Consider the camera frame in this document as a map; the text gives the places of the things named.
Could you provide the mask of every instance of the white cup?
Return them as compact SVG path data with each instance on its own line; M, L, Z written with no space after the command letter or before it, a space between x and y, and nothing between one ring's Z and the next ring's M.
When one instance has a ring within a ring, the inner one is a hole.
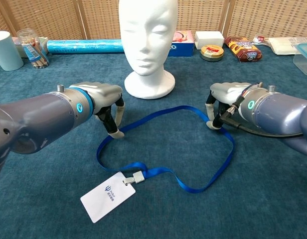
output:
M24 65L8 31L0 31L0 66L5 71L14 71Z

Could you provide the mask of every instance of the black cable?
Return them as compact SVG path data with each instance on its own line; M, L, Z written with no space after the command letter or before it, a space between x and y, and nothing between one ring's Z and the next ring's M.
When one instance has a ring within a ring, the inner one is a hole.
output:
M256 135L256 136L265 137L265 138L295 138L295 137L303 136L303 133L292 133L292 134L263 133L263 132L259 132L259 131L249 129L249 128L241 125L239 122L236 122L231 118L227 118L226 115L223 115L223 116L221 117L221 121L224 122L225 124L232 126L234 128L243 130L244 132Z

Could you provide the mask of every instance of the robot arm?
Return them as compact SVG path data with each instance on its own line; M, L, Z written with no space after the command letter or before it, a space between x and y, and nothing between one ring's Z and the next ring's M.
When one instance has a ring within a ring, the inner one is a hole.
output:
M123 89L117 85L82 82L56 92L0 105L0 170L10 151L31 154L87 121L99 118L113 138L124 136L118 130L125 104ZM116 104L116 118L111 106Z
M217 100L218 113L214 116ZM210 87L206 108L210 129L220 129L226 123L258 136L280 138L290 148L307 155L307 100L276 92L275 86L262 88L262 83L215 83ZM266 133L230 119L236 111Z

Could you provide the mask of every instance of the clear plastic container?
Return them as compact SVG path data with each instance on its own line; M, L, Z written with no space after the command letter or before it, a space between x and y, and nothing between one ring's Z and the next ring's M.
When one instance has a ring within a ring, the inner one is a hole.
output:
M49 65L45 50L42 48L38 35L33 29L20 30L17 32L17 36L29 61L36 69L45 68Z
M296 46L300 54L294 55L293 63L307 75L307 43L301 43Z

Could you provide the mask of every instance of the food package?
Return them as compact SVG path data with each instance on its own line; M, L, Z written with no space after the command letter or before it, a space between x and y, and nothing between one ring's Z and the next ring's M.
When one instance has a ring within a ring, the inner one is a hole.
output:
M240 62L259 61L262 58L261 51L246 37L226 37L224 42Z

